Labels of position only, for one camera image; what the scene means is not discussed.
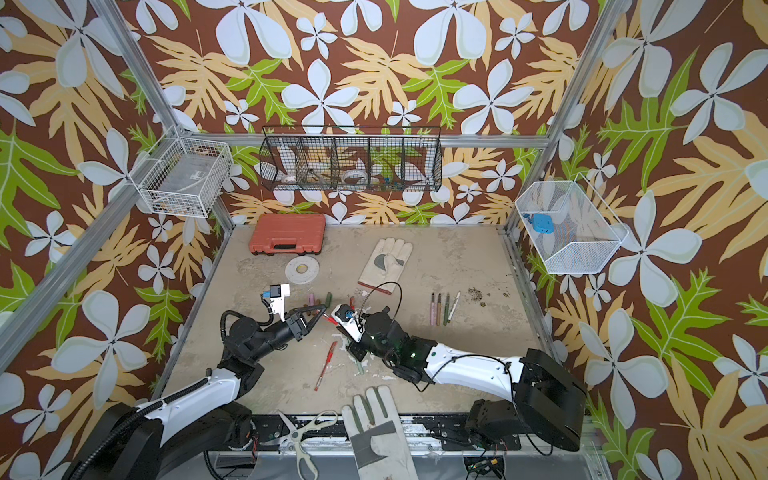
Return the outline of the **pink fountain pen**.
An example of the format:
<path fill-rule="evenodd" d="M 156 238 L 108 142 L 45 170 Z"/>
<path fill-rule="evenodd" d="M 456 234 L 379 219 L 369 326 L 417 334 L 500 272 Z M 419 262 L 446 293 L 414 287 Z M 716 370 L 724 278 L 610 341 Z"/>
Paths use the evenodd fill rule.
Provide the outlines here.
<path fill-rule="evenodd" d="M 436 301 L 435 293 L 432 293 L 430 298 L 429 323 L 430 323 L 430 326 L 437 325 L 437 301 Z"/>

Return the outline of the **brown fountain pen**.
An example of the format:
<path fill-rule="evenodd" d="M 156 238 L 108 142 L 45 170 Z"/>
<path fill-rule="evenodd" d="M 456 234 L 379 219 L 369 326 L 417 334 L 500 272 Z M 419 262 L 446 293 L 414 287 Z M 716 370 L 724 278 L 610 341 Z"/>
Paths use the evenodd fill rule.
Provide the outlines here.
<path fill-rule="evenodd" d="M 441 309 L 442 309 L 442 293 L 438 293 L 437 301 L 434 309 L 434 325 L 438 326 L 441 323 Z"/>

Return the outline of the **dark green pen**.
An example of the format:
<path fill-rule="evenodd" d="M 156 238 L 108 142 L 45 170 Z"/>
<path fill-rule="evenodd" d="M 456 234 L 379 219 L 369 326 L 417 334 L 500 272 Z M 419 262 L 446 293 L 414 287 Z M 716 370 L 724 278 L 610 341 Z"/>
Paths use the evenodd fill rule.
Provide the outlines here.
<path fill-rule="evenodd" d="M 443 315 L 442 315 L 443 326 L 446 326 L 449 321 L 450 308 L 451 308 L 450 294 L 446 293 L 444 298 Z"/>

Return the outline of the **brown capped white marker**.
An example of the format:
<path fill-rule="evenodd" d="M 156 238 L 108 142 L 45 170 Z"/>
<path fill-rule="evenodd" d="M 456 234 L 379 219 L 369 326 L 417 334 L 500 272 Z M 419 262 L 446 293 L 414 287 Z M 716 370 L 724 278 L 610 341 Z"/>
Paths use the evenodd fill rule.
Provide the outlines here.
<path fill-rule="evenodd" d="M 455 315 L 455 312 L 457 310 L 457 306 L 459 304 L 460 298 L 461 298 L 461 292 L 457 292 L 456 297 L 454 299 L 454 302 L 453 302 L 453 304 L 451 306 L 451 309 L 450 309 L 448 317 L 447 317 L 447 323 L 450 323 L 452 321 L 453 316 Z"/>

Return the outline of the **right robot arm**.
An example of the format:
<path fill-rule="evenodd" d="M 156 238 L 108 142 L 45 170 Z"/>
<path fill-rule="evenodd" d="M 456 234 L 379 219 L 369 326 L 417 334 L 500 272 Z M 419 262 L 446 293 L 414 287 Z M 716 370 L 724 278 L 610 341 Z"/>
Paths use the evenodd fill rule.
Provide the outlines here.
<path fill-rule="evenodd" d="M 413 385 L 458 385 L 494 395 L 502 401 L 475 411 L 506 409 L 504 421 L 522 424 L 553 447 L 580 448 L 586 386 L 544 351 L 530 348 L 522 357 L 464 352 L 407 334 L 388 309 L 367 314 L 342 304 L 331 317 L 357 360 L 368 354 L 378 357 L 396 377 Z"/>

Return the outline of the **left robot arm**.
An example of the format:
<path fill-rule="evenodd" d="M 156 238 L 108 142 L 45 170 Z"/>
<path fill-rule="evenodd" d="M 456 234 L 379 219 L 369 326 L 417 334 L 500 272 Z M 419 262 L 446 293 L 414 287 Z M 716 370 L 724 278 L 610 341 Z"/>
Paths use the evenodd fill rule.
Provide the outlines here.
<path fill-rule="evenodd" d="M 217 367 L 160 399 L 109 408 L 65 478 L 155 479 L 204 451 L 245 439 L 251 415 L 237 401 L 262 376 L 261 360 L 307 336 L 325 311 L 324 305 L 296 308 L 287 320 L 268 326 L 224 311 L 219 322 L 223 352 Z"/>

